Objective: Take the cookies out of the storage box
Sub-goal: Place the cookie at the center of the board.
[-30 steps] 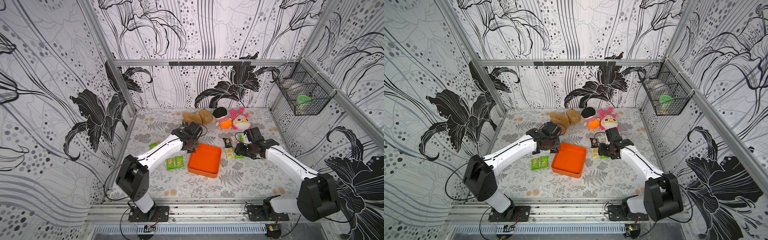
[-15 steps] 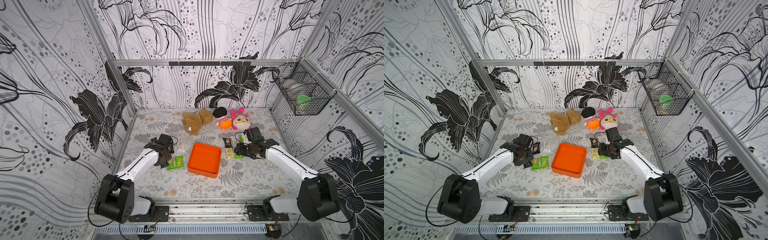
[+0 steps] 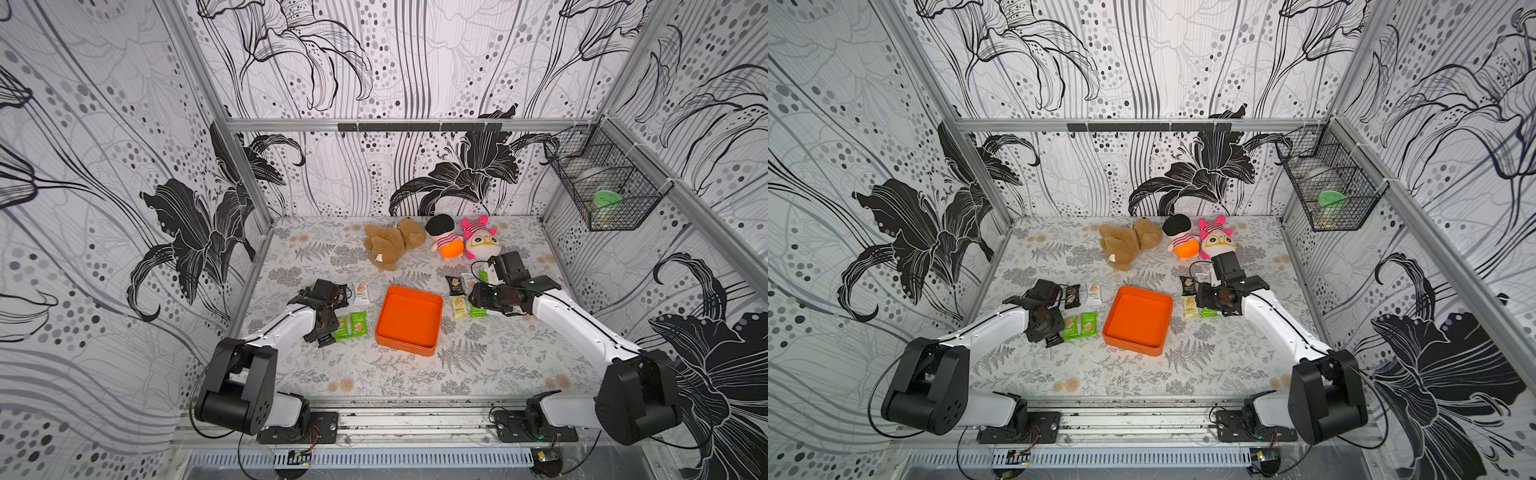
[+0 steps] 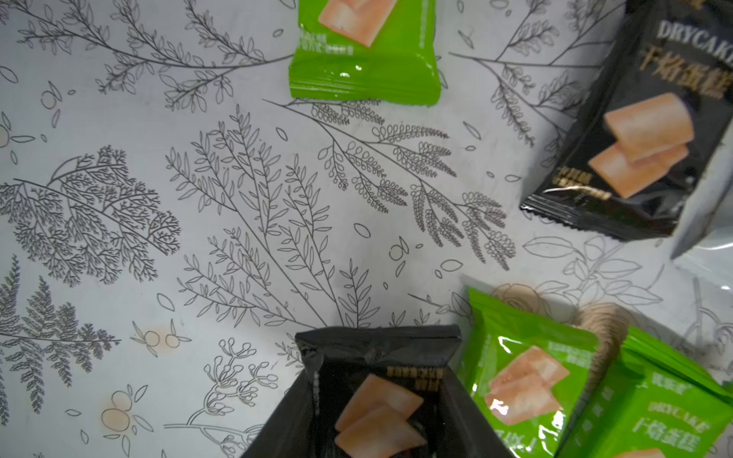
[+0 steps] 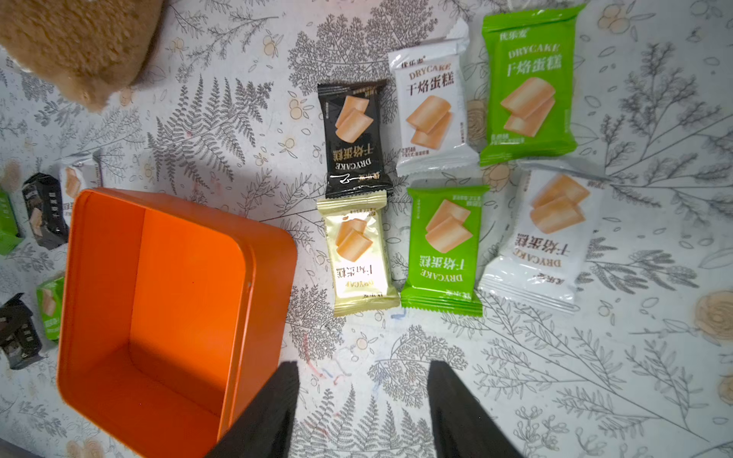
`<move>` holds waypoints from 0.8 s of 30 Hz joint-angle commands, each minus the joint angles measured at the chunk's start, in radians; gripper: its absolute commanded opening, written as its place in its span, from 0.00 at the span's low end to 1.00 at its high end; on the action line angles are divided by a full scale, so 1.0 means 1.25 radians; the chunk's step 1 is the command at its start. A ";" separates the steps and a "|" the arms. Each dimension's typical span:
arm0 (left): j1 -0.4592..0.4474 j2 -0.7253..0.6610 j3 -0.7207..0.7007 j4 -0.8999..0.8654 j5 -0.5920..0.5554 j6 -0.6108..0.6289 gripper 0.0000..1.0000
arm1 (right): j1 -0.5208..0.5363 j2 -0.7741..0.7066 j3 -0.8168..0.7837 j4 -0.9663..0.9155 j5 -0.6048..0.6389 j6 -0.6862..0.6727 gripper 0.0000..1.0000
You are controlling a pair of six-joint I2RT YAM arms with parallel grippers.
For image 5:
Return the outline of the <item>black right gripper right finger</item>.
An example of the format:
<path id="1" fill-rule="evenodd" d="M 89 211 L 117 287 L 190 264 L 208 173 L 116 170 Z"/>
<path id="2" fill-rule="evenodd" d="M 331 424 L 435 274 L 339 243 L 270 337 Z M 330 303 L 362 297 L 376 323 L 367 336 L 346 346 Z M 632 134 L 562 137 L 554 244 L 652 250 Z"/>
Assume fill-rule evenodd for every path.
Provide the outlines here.
<path id="1" fill-rule="evenodd" d="M 522 458 L 449 364 L 431 362 L 427 392 L 438 457 Z"/>

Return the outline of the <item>green cookie packet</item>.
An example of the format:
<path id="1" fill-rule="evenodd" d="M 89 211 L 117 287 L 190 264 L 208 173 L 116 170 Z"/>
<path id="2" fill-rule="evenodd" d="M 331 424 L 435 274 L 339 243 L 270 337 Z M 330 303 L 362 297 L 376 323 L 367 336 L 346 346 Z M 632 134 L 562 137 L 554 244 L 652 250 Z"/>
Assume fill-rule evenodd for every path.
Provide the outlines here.
<path id="1" fill-rule="evenodd" d="M 38 309 L 45 336 L 53 342 L 60 337 L 65 278 L 60 276 L 40 284 L 36 288 Z"/>
<path id="2" fill-rule="evenodd" d="M 482 166 L 563 156 L 578 147 L 571 116 L 576 21 L 584 9 L 579 5 L 484 18 L 490 74 Z"/>
<path id="3" fill-rule="evenodd" d="M 0 192 L 0 255 L 7 256 L 23 242 L 8 194 Z"/>
<path id="4" fill-rule="evenodd" d="M 401 305 L 480 317 L 475 294 L 483 198 L 487 185 L 410 188 L 408 278 Z"/>

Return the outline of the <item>orange plastic storage box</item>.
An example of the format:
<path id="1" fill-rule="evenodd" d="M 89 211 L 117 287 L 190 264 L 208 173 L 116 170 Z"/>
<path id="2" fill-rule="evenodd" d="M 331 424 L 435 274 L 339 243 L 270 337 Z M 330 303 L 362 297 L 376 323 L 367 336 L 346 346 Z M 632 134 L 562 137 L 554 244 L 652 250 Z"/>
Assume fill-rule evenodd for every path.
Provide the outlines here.
<path id="1" fill-rule="evenodd" d="M 143 457 L 202 457 L 279 364 L 297 263 L 283 229 L 166 194 L 74 203 L 57 386 Z"/>

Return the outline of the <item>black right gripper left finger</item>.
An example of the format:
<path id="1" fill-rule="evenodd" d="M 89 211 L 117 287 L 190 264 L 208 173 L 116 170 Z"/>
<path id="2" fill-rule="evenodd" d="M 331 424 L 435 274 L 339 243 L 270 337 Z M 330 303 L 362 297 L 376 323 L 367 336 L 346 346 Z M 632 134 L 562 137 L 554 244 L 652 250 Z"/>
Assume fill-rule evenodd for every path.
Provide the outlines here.
<path id="1" fill-rule="evenodd" d="M 280 364 L 205 457 L 288 457 L 299 390 L 297 363 Z"/>

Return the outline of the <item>cream cookie packet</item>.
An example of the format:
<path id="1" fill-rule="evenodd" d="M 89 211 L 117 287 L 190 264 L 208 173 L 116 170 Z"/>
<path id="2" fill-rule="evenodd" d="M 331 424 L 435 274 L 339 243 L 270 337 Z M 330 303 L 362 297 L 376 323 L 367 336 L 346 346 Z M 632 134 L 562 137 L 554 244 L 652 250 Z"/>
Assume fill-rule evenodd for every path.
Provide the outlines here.
<path id="1" fill-rule="evenodd" d="M 385 191 L 317 202 L 326 227 L 336 317 L 400 305 L 382 223 L 386 206 Z"/>

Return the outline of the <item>black cookie packet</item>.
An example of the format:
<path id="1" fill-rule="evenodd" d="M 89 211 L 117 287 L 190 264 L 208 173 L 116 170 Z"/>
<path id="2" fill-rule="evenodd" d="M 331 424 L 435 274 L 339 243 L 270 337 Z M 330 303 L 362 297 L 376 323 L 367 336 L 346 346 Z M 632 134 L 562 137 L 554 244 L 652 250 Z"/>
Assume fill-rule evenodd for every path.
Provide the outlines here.
<path id="1" fill-rule="evenodd" d="M 36 242 L 48 250 L 66 244 L 69 227 L 63 217 L 58 179 L 48 174 L 36 173 L 23 183 L 22 195 Z"/>
<path id="2" fill-rule="evenodd" d="M 380 132 L 385 80 L 327 83 L 317 88 L 326 140 L 326 197 L 392 189 Z"/>

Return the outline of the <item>white cookie packet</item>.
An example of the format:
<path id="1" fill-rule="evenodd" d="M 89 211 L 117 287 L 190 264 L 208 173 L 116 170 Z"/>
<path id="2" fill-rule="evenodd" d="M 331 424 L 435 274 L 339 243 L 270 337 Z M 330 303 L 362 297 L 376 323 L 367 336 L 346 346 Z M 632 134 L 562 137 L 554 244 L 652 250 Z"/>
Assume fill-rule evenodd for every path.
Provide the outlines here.
<path id="1" fill-rule="evenodd" d="M 575 160 L 529 160 L 511 236 L 484 269 L 478 290 L 518 305 L 576 312 L 585 263 L 607 177 Z"/>
<path id="2" fill-rule="evenodd" d="M 446 37 L 389 53 L 398 101 L 400 177 L 475 166 L 461 57 L 470 27 L 460 18 Z"/>

